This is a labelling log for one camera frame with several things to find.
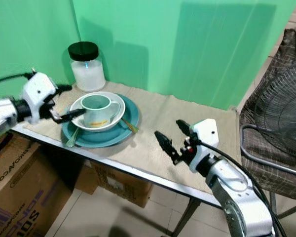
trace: yellow label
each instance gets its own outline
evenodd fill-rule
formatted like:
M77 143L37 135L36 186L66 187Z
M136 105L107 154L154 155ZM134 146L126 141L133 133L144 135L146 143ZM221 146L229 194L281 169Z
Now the yellow label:
M101 127L101 126L103 126L105 123L107 123L108 121L107 120L103 120L103 121L101 121L101 122L92 122L92 123L90 123L90 125L92 126L92 127Z

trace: table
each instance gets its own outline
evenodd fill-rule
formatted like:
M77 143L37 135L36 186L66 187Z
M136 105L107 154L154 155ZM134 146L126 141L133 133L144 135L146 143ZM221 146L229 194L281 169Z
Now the table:
M188 166L173 166L171 159L161 150L153 132L159 130L173 139L178 149L183 146L184 135L177 128L175 120L183 119L189 123L213 118L217 122L220 138L219 148L240 162L239 118L236 111L198 105L179 100L174 96L128 87L119 83L107 82L103 91L119 93L132 99L139 107L141 119L140 132L126 141L108 148L87 149L65 147L61 136L61 126L51 120L42 120L37 125L18 124L12 130L40 143L46 143L79 154L86 159L111 166L127 174L153 182L190 198L189 204L172 233L176 237L183 229L197 207L203 202L221 208L199 174L192 174ZM55 109L64 111L84 92L76 87L56 100Z

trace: electric fan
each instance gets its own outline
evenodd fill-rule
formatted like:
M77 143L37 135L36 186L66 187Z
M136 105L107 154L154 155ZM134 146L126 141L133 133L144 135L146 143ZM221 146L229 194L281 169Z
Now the electric fan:
M260 134L270 144L296 157L296 64L268 83L254 116Z

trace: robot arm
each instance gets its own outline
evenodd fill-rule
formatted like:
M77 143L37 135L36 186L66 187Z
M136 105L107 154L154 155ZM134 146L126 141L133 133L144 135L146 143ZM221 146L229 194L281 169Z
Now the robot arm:
M202 142L214 148L218 145L218 132L214 119L206 119L189 126L182 120L177 124L188 136L181 148L182 155L172 147L172 141L156 131L162 149L171 157L174 165L184 161L193 173L206 178L215 198L225 213L230 234L233 237L273 237L273 221L268 208L254 192L251 179L239 168L230 165L224 157L202 146Z
M18 122L38 123L40 119L52 118L56 123L72 120L83 114L84 109L70 111L60 116L53 106L53 98L64 91L71 90L70 85L55 85L47 75L33 71L29 81L23 87L21 100L14 98L0 99L0 136L10 130Z

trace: green wall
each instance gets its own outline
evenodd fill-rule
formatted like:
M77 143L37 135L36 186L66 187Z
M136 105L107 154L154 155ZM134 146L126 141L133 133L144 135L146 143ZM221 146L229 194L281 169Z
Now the green wall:
M296 0L74 0L108 80L217 108L238 105Z
M68 0L0 0L0 77L34 67L56 83L74 81L67 47L79 41ZM0 84L0 96L19 95L25 79Z

